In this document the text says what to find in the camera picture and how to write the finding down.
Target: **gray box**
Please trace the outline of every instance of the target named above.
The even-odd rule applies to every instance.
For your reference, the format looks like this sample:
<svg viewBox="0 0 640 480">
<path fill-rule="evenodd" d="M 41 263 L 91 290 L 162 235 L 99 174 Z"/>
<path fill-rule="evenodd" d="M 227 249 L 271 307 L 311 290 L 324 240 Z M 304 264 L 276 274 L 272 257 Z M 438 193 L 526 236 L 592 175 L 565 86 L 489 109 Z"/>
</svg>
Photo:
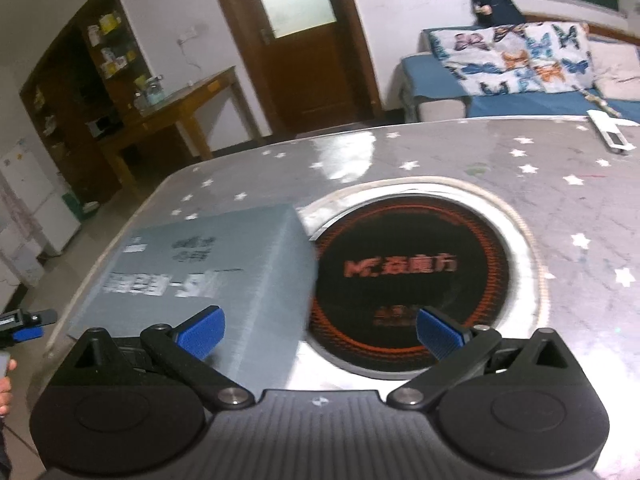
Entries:
<svg viewBox="0 0 640 480">
<path fill-rule="evenodd" d="M 143 228 L 112 258 L 69 335 L 101 326 L 138 336 L 216 304 L 225 337 L 206 362 L 260 396 L 286 386 L 315 280 L 313 244 L 289 205 Z"/>
</svg>

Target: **wooden table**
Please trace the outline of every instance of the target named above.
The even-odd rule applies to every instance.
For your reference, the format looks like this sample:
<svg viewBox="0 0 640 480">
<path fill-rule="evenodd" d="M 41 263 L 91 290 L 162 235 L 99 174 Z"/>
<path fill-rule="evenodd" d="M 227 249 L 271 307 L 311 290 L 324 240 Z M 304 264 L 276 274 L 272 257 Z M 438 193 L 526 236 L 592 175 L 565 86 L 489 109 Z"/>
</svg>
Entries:
<svg viewBox="0 0 640 480">
<path fill-rule="evenodd" d="M 225 88 L 231 89 L 239 112 L 249 128 L 250 137 L 263 145 L 264 140 L 258 129 L 258 124 L 255 122 L 254 115 L 236 77 L 236 68 L 227 68 L 216 75 L 198 81 L 193 86 L 174 92 L 155 106 L 146 108 L 140 113 L 139 118 L 126 123 L 119 133 L 98 142 L 102 153 L 123 187 L 138 194 L 136 179 L 122 158 L 121 150 L 178 122 L 182 124 L 187 135 L 193 141 L 202 160 L 212 158 L 207 137 L 193 114 Z"/>
</svg>

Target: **blue gripper pad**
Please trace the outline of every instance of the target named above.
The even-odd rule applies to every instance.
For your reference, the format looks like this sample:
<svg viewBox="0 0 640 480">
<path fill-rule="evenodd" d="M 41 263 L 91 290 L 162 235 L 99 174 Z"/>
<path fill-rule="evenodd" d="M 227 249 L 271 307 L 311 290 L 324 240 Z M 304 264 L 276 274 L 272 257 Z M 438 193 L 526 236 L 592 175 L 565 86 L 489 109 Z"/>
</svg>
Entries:
<svg viewBox="0 0 640 480">
<path fill-rule="evenodd" d="M 225 313 L 210 306 L 174 329 L 177 345 L 203 360 L 225 335 Z"/>
<path fill-rule="evenodd" d="M 418 311 L 415 325 L 418 341 L 438 361 L 465 345 L 464 336 L 460 332 L 424 309 Z"/>
<path fill-rule="evenodd" d="M 15 342 L 21 343 L 30 339 L 37 339 L 44 335 L 44 329 L 41 326 L 33 326 L 31 328 L 23 328 L 13 333 L 12 338 Z"/>
</svg>

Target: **butterfly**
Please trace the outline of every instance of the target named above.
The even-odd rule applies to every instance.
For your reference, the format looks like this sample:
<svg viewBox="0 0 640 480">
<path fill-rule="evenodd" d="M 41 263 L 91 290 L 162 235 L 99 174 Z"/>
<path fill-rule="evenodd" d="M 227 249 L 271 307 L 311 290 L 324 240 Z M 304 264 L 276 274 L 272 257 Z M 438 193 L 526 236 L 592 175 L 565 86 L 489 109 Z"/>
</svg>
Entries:
<svg viewBox="0 0 640 480">
<path fill-rule="evenodd" d="M 555 23 L 552 23 L 551 26 L 554 28 L 554 31 L 558 35 L 558 41 L 560 42 L 560 48 L 566 48 L 567 44 L 571 41 L 574 46 L 580 50 L 580 43 L 578 42 L 578 29 L 575 25 L 569 27 L 569 32 L 565 32 L 560 27 L 558 27 Z"/>
<path fill-rule="evenodd" d="M 562 58 L 562 64 L 566 67 L 570 74 L 575 74 L 576 72 L 580 72 L 584 74 L 587 72 L 589 68 L 589 62 L 586 59 L 579 61 L 578 63 L 573 63 L 566 58 Z"/>
<path fill-rule="evenodd" d="M 442 46 L 440 40 L 434 35 L 430 35 L 431 39 L 431 48 L 433 50 L 433 54 L 437 60 L 442 61 L 443 59 L 449 59 L 450 55 L 447 54 L 447 51 Z"/>
<path fill-rule="evenodd" d="M 502 59 L 507 67 L 507 70 L 514 70 L 515 68 L 524 68 L 529 63 L 529 54 L 526 50 L 521 50 L 519 54 L 512 56 L 506 52 L 502 53 Z"/>
<path fill-rule="evenodd" d="M 494 42 L 502 41 L 507 34 L 513 32 L 516 36 L 520 36 L 523 40 L 526 40 L 526 34 L 524 31 L 524 23 L 519 25 L 498 25 L 494 27 Z"/>
<path fill-rule="evenodd" d="M 447 70 L 449 70 L 449 72 L 451 72 L 451 75 L 453 77 L 455 77 L 456 79 L 458 79 L 459 81 L 466 81 L 466 77 L 464 77 L 456 67 L 453 66 L 446 66 L 445 67 Z"/>
<path fill-rule="evenodd" d="M 504 70 L 500 70 L 494 63 L 469 63 L 460 69 L 465 74 L 502 74 Z"/>
<path fill-rule="evenodd" d="M 553 53 L 551 52 L 551 34 L 548 32 L 542 36 L 542 40 L 540 43 L 536 43 L 536 40 L 533 38 L 527 38 L 527 48 L 531 52 L 531 57 L 533 59 L 550 59 L 553 57 Z"/>
<path fill-rule="evenodd" d="M 491 96 L 507 95 L 509 93 L 509 86 L 507 85 L 506 81 L 502 81 L 498 85 L 497 90 L 491 89 L 487 83 L 480 83 L 480 89 L 484 95 L 491 95 Z"/>
<path fill-rule="evenodd" d="M 564 78 L 564 74 L 562 73 L 562 67 L 558 62 L 553 63 L 553 65 L 549 66 L 537 66 L 534 67 L 536 74 L 544 81 L 545 83 L 551 83 L 551 80 L 555 77 L 562 81 L 566 81 Z"/>
<path fill-rule="evenodd" d="M 542 85 L 538 81 L 538 76 L 536 72 L 527 67 L 522 70 L 516 70 L 514 72 L 515 76 L 518 78 L 518 91 L 526 92 L 529 90 L 529 85 L 536 88 L 531 88 L 531 91 L 539 91 L 542 90 Z"/>
<path fill-rule="evenodd" d="M 484 41 L 482 34 L 478 34 L 474 32 L 473 34 L 456 34 L 456 44 L 453 47 L 453 50 L 465 50 L 467 47 L 475 47 L 480 50 L 490 50 L 489 46 Z"/>
</svg>

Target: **brown door frame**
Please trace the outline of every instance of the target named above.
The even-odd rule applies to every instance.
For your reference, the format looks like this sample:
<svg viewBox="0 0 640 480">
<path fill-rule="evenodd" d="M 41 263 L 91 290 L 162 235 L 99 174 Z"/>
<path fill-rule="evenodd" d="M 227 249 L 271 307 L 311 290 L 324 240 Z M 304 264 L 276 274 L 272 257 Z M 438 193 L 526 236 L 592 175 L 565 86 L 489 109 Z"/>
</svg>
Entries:
<svg viewBox="0 0 640 480">
<path fill-rule="evenodd" d="M 275 104 L 271 99 L 266 76 L 260 65 L 260 56 L 257 53 L 259 46 L 254 43 L 254 40 L 252 40 L 255 31 L 245 29 L 247 20 L 244 20 L 244 16 L 241 15 L 242 11 L 240 9 L 242 9 L 242 6 L 236 5 L 237 0 L 218 1 L 220 2 L 222 11 L 225 14 L 226 21 L 229 24 L 231 33 L 236 41 L 236 45 L 238 46 L 244 65 L 249 73 L 249 77 L 254 84 L 258 100 L 262 105 L 262 110 L 264 111 L 267 122 L 271 127 L 271 131 L 274 134 L 285 132 L 286 128 L 278 116 Z M 364 77 L 373 115 L 375 118 L 380 119 L 384 115 L 382 104 L 380 102 L 380 92 L 378 91 L 378 84 L 373 71 L 369 47 L 367 46 L 367 40 L 365 38 L 364 31 L 362 30 L 362 23 L 360 21 L 360 15 L 358 14 L 355 1 L 331 1 L 332 4 L 340 6 L 344 11 L 345 25 L 348 30 L 350 40 L 352 41 L 352 45 L 356 51 L 358 61 L 360 62 L 360 69 Z"/>
</svg>

